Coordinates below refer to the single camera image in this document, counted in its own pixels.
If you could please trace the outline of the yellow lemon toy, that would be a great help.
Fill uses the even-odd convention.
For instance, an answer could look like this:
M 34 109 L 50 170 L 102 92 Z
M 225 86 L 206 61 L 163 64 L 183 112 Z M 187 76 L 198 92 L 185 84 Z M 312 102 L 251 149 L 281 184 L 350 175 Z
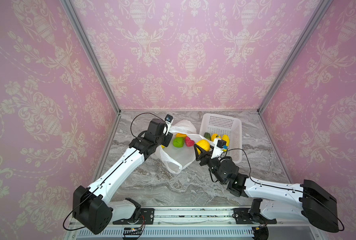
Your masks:
M 196 143 L 196 150 L 198 155 L 200 155 L 202 153 L 202 150 L 204 150 L 203 147 L 205 144 L 210 144 L 210 143 L 208 140 L 200 140 Z

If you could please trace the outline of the red fruit toy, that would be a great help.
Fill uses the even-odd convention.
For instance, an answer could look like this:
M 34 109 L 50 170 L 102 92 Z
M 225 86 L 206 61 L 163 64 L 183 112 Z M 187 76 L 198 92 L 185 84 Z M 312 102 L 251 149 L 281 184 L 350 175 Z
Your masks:
M 193 141 L 190 137 L 185 138 L 185 144 L 187 147 L 193 147 L 195 145 L 195 141 Z

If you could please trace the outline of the green yellow mango toy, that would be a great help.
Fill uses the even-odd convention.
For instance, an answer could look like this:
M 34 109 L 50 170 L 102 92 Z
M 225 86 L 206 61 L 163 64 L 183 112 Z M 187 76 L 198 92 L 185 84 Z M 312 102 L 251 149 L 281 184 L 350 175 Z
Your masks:
M 205 133 L 204 134 L 204 137 L 207 139 L 207 140 L 209 140 L 210 142 L 212 142 L 212 135 L 210 134 L 210 133 Z

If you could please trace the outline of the green pepper toy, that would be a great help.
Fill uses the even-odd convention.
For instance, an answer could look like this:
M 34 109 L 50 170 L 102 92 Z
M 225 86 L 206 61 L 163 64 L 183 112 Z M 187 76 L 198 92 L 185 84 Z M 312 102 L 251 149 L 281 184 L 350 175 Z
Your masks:
M 183 137 L 176 137 L 173 140 L 173 146 L 175 148 L 182 148 L 185 145 L 185 138 Z

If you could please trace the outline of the white plastic bag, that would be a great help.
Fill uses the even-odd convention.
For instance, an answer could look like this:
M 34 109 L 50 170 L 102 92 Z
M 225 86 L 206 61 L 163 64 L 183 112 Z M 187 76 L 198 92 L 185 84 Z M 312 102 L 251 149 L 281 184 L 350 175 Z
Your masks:
M 183 146 L 181 148 L 175 147 L 173 141 L 176 139 L 177 134 L 186 135 L 195 144 L 201 140 L 210 142 L 205 137 L 197 134 L 196 127 L 188 120 L 182 120 L 174 124 L 169 132 L 173 134 L 173 137 L 168 147 L 158 147 L 155 155 L 164 163 L 170 173 L 179 174 L 196 160 L 196 150 L 194 146 L 188 147 L 185 140 L 182 140 Z

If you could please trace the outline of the white perforated plastic basket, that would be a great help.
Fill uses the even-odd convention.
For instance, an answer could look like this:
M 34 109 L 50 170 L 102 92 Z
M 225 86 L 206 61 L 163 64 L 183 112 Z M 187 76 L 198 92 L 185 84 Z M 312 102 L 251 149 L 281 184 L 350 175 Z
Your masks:
M 219 114 L 204 114 L 199 134 L 204 137 L 205 133 L 209 133 L 211 136 L 217 134 L 220 137 L 227 135 L 230 140 L 229 149 L 233 149 L 233 151 L 228 152 L 228 156 L 232 157 L 235 164 L 242 161 L 244 154 L 241 151 L 234 150 L 242 148 L 241 120 Z

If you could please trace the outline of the yellow bell pepper toy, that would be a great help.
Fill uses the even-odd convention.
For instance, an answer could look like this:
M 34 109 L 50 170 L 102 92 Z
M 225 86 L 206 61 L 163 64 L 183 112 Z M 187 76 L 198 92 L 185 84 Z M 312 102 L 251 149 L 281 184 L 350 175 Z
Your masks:
M 213 142 L 215 139 L 221 139 L 221 137 L 218 134 L 213 134 L 211 136 L 211 141 Z

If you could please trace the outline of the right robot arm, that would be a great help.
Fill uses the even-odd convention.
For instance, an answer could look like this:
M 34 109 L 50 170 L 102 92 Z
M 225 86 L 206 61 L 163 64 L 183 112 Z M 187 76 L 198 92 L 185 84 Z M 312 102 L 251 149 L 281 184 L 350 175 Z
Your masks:
M 301 184 L 263 181 L 250 174 L 241 174 L 230 156 L 224 156 L 225 146 L 206 149 L 194 145 L 196 161 L 207 166 L 214 183 L 227 187 L 236 197 L 253 198 L 250 216 L 254 222 L 268 224 L 277 218 L 308 221 L 317 229 L 329 233 L 343 231 L 338 218 L 336 198 L 312 180 Z

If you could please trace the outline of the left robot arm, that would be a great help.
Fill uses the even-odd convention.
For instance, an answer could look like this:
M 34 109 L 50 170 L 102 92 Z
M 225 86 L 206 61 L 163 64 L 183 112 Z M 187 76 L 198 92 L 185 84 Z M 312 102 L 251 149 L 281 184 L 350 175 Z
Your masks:
M 128 220 L 144 224 L 141 205 L 131 198 L 109 205 L 123 182 L 142 165 L 159 146 L 168 147 L 173 134 L 173 116 L 154 118 L 147 130 L 135 136 L 120 159 L 89 186 L 79 186 L 73 193 L 71 215 L 93 234 L 101 233 L 110 223 Z

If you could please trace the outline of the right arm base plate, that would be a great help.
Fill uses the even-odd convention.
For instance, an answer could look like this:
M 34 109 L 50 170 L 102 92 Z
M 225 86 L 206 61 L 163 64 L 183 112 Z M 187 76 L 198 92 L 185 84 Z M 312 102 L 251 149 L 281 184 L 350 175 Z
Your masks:
M 237 225 L 259 224 L 265 226 L 277 224 L 276 219 L 268 220 L 260 213 L 250 213 L 248 208 L 234 208 L 232 217 Z

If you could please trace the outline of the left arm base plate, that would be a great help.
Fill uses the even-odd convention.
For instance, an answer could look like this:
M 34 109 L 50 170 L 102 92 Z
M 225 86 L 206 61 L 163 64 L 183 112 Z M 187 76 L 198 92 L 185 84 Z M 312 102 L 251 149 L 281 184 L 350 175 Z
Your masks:
M 114 225 L 152 225 L 154 222 L 155 209 L 154 208 L 141 208 L 137 210 L 129 219 L 122 219 L 113 221 Z

